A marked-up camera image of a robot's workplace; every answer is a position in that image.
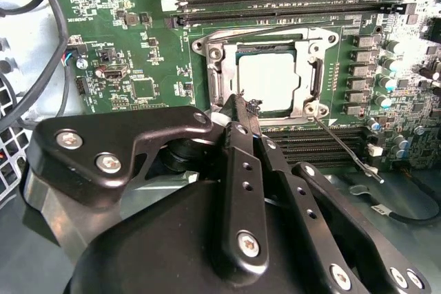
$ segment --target chip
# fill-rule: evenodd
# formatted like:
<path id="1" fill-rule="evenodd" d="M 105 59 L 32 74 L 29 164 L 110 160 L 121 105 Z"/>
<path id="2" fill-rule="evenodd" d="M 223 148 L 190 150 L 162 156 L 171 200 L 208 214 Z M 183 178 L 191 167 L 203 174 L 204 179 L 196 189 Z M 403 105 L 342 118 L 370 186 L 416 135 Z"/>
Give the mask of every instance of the chip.
<path id="1" fill-rule="evenodd" d="M 361 106 L 347 106 L 345 113 L 346 115 L 359 115 L 361 111 Z"/>
<path id="2" fill-rule="evenodd" d="M 352 90 L 363 90 L 365 88 L 366 85 L 366 80 L 364 79 L 354 79 L 352 81 L 349 82 L 349 87 Z"/>
<path id="3" fill-rule="evenodd" d="M 421 112 L 424 109 L 424 103 L 415 103 L 412 107 L 412 112 Z"/>
<path id="4" fill-rule="evenodd" d="M 352 54 L 352 59 L 355 62 L 369 62 L 371 59 L 371 51 L 358 51 Z"/>
<path id="5" fill-rule="evenodd" d="M 373 46 L 372 36 L 355 36 L 354 45 L 358 48 L 371 48 Z"/>
<path id="6" fill-rule="evenodd" d="M 364 96 L 365 95 L 363 93 L 350 93 L 347 97 L 347 100 L 350 103 L 361 103 Z"/>
<path id="7" fill-rule="evenodd" d="M 409 16 L 407 17 L 406 24 L 408 24 L 408 25 L 414 25 L 414 24 L 416 24 L 417 22 L 418 22 L 418 15 L 416 15 L 416 14 L 412 14 L 412 15 L 409 15 Z"/>
<path id="8" fill-rule="evenodd" d="M 438 48 L 436 46 L 429 46 L 427 48 L 426 54 L 427 55 L 434 55 L 434 54 L 436 54 L 437 50 L 438 50 Z"/>
<path id="9" fill-rule="evenodd" d="M 127 25 L 136 25 L 139 22 L 138 15 L 136 15 L 134 13 L 127 13 L 124 16 L 124 21 L 125 21 L 125 24 L 127 24 Z"/>
<path id="10" fill-rule="evenodd" d="M 408 84 L 409 84 L 409 79 L 400 79 L 398 81 L 397 87 L 402 89 L 404 87 L 407 87 Z"/>
<path id="11" fill-rule="evenodd" d="M 151 78 L 140 78 L 132 80 L 134 98 L 155 99 L 154 81 Z"/>
<path id="12" fill-rule="evenodd" d="M 369 67 L 367 65 L 355 65 L 350 69 L 352 76 L 355 77 L 364 77 L 367 75 L 369 71 Z"/>

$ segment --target capacitor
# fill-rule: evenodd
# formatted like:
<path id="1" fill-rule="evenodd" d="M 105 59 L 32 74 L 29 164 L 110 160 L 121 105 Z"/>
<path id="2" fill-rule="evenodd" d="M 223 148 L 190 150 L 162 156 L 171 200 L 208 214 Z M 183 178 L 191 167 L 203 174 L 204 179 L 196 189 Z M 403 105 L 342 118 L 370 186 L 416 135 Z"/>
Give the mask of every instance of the capacitor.
<path id="1" fill-rule="evenodd" d="M 366 124 L 368 126 L 369 129 L 371 129 L 372 131 L 378 131 L 379 129 L 381 129 L 381 125 L 380 123 L 378 123 L 375 119 L 373 118 L 369 118 L 366 121 Z"/>
<path id="2" fill-rule="evenodd" d="M 401 68 L 401 61 L 395 60 L 393 58 L 386 58 L 383 61 L 382 66 L 390 70 L 391 72 L 397 72 Z"/>
<path id="3" fill-rule="evenodd" d="M 441 96 L 441 87 L 435 87 L 432 90 L 432 93 L 435 94 L 436 96 Z"/>
<path id="4" fill-rule="evenodd" d="M 400 149 L 398 146 L 393 146 L 391 152 L 396 158 L 404 158 L 404 153 L 406 153 L 405 150 Z"/>
<path id="5" fill-rule="evenodd" d="M 420 126 L 418 126 L 418 127 L 416 127 L 415 129 L 414 129 L 414 134 L 416 134 L 417 136 L 422 136 L 425 132 L 426 132 L 426 130 L 424 130 L 424 127 L 422 127 L 421 125 Z"/>
<path id="6" fill-rule="evenodd" d="M 409 145 L 409 141 L 404 139 L 404 137 L 400 134 L 393 139 L 393 143 L 399 147 L 400 149 L 405 149 Z"/>
<path id="7" fill-rule="evenodd" d="M 418 71 L 418 73 L 419 73 L 421 76 L 423 76 L 423 77 L 425 77 L 425 78 L 427 78 L 427 79 L 432 79 L 432 80 L 434 80 L 434 81 L 438 80 L 439 77 L 440 77 L 440 73 L 439 73 L 439 72 L 436 72 L 436 71 L 434 71 L 434 70 L 427 69 L 427 68 L 425 68 L 425 67 L 421 68 L 421 69 Z"/>
<path id="8" fill-rule="evenodd" d="M 404 44 L 399 41 L 390 41 L 386 45 L 386 50 L 397 55 L 403 55 L 405 48 Z"/>
<path id="9" fill-rule="evenodd" d="M 377 104 L 381 108 L 389 108 L 392 106 L 392 100 L 384 94 L 380 94 L 375 98 L 375 104 Z"/>
<path id="10" fill-rule="evenodd" d="M 106 65 L 100 65 L 97 68 L 95 68 L 95 75 L 98 78 L 104 78 L 104 72 L 107 69 Z"/>
<path id="11" fill-rule="evenodd" d="M 86 70 L 88 68 L 89 63 L 86 59 L 79 58 L 78 60 L 76 60 L 75 65 L 78 69 Z"/>
<path id="12" fill-rule="evenodd" d="M 388 76 L 382 76 L 378 81 L 379 86 L 384 87 L 388 91 L 392 91 L 397 88 L 397 81 Z"/>

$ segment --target black capacitor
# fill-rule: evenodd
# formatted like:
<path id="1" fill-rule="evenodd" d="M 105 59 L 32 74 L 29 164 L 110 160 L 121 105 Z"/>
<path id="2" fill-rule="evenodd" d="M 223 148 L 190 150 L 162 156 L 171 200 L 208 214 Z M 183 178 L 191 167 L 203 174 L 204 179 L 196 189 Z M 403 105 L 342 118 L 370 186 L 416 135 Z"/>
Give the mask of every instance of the black capacitor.
<path id="1" fill-rule="evenodd" d="M 441 87 L 433 88 L 432 93 L 435 94 L 436 96 L 441 96 Z"/>
<path id="2" fill-rule="evenodd" d="M 430 70 L 427 68 L 421 68 L 420 71 L 418 72 L 421 76 L 427 78 L 427 79 L 431 79 L 433 81 L 436 81 L 439 79 L 440 74 L 434 70 Z"/>

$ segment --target metal lever arm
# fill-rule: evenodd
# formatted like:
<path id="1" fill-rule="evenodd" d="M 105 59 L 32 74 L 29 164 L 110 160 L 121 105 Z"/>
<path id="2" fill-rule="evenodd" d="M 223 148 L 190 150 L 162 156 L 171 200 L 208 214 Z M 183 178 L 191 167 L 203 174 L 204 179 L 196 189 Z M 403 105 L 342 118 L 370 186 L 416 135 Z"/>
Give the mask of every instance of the metal lever arm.
<path id="1" fill-rule="evenodd" d="M 371 293 L 431 293 L 426 278 L 313 165 L 300 162 L 293 172 L 330 212 L 331 231 L 356 258 L 360 279 Z"/>

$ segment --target black cable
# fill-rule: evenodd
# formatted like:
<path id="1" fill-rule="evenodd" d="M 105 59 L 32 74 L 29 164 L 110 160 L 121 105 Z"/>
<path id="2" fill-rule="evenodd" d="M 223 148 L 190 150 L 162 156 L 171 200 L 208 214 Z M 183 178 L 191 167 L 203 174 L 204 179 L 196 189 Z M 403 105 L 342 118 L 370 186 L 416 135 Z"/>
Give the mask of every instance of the black cable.
<path id="1" fill-rule="evenodd" d="M 13 8 L 11 10 L 6 10 L 4 8 L 0 8 L 0 17 L 5 17 L 6 15 L 19 15 L 30 12 L 37 8 L 44 0 L 31 0 L 24 6 Z"/>
<path id="2" fill-rule="evenodd" d="M 6 88 L 9 91 L 9 95 L 11 96 L 12 100 L 12 106 L 16 107 L 17 102 L 17 96 L 14 93 L 14 88 L 12 87 L 12 84 L 8 80 L 5 74 L 0 72 L 0 80 L 3 81 L 3 83 L 6 85 Z M 64 67 L 64 85 L 63 85 L 63 96 L 61 98 L 61 104 L 60 108 L 55 115 L 55 117 L 60 117 L 64 115 L 64 111 L 66 110 L 66 106 L 68 104 L 68 98 L 69 98 L 69 69 L 68 67 Z M 30 122 L 30 121 L 24 121 L 21 117 L 17 119 L 17 126 L 22 127 L 27 130 L 33 130 L 35 127 L 39 124 L 39 122 Z"/>
<path id="3" fill-rule="evenodd" d="M 52 75 L 59 64 L 61 57 L 63 56 L 66 46 L 68 44 L 69 34 L 68 25 L 65 20 L 63 11 L 61 9 L 58 0 L 48 0 L 54 12 L 54 18 L 57 23 L 59 31 L 59 44 L 57 45 L 54 54 L 51 56 L 48 64 L 44 67 L 41 75 L 36 79 L 34 85 L 26 92 L 23 99 L 17 104 L 14 109 L 0 119 L 0 132 L 7 129 L 11 124 L 18 120 L 35 101 L 40 97 L 41 93 L 49 83 Z"/>

